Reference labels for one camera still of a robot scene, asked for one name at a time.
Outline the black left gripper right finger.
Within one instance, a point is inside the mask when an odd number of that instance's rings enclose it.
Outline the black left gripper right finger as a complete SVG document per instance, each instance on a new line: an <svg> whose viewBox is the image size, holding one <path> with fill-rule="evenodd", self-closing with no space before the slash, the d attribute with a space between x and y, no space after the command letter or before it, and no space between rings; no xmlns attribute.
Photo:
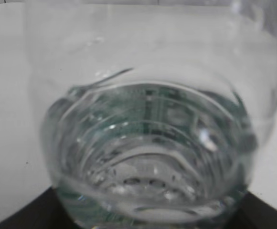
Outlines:
<svg viewBox="0 0 277 229"><path fill-rule="evenodd" d="M277 229L277 210L248 193L236 214L237 229Z"/></svg>

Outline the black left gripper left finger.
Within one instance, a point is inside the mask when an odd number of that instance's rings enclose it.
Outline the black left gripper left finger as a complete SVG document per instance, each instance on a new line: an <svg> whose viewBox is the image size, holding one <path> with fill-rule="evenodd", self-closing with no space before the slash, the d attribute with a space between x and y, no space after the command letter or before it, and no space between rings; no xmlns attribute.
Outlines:
<svg viewBox="0 0 277 229"><path fill-rule="evenodd" d="M75 229L55 191L47 189L34 201L0 222L0 229Z"/></svg>

